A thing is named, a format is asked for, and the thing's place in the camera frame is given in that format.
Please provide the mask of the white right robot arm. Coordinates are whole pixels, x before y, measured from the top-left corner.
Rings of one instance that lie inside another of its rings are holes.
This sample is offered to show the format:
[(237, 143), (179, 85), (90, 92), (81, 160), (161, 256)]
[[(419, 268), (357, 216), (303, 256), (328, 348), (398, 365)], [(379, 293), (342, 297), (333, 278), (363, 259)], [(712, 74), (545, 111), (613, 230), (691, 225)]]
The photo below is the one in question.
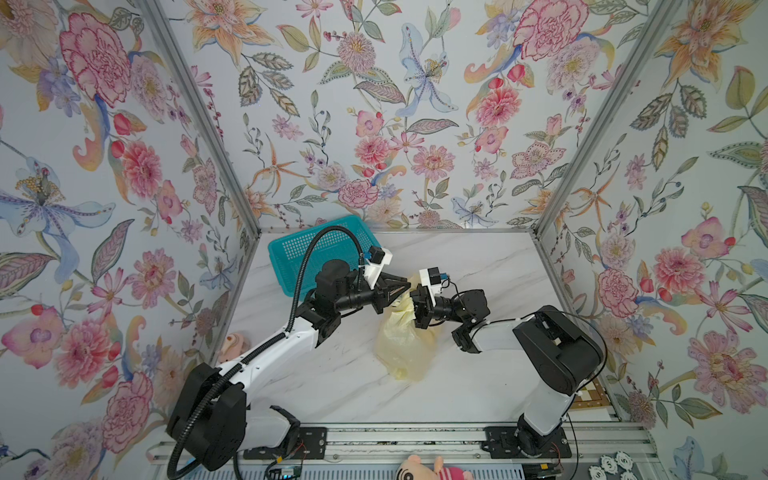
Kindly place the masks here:
[(483, 290), (472, 289), (452, 297), (439, 292), (439, 288), (419, 285), (410, 293), (416, 327), (427, 329), (454, 322), (457, 328), (451, 336), (460, 351), (521, 351), (539, 375), (514, 431), (502, 439), (510, 440), (519, 454), (529, 458), (559, 445), (563, 419), (576, 394), (600, 374), (607, 361), (602, 335), (582, 330), (567, 313), (552, 305), (523, 318), (490, 321)]

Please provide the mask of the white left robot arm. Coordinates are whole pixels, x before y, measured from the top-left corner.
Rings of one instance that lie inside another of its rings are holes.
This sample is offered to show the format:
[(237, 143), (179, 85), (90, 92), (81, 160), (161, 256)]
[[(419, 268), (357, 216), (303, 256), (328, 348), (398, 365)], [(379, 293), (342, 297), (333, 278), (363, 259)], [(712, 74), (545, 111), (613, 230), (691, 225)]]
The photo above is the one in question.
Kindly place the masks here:
[(166, 475), (180, 479), (202, 466), (215, 471), (239, 453), (265, 450), (285, 457), (300, 443), (300, 422), (277, 405), (256, 408), (260, 390), (279, 373), (327, 340), (344, 316), (367, 306), (382, 313), (410, 282), (367, 264), (351, 269), (326, 262), (315, 287), (269, 339), (218, 366), (198, 365), (189, 374), (167, 425), (175, 441)]

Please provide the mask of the yellow plastic bag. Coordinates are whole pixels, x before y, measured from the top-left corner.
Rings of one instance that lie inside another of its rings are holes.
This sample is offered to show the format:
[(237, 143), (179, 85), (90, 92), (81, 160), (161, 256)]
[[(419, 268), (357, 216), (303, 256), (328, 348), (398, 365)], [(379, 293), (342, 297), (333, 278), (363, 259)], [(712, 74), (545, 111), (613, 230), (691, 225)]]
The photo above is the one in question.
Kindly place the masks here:
[(374, 355), (398, 381), (418, 382), (425, 378), (438, 348), (441, 326), (419, 329), (410, 297), (420, 283), (418, 274), (408, 278), (411, 287), (384, 309), (374, 342)]

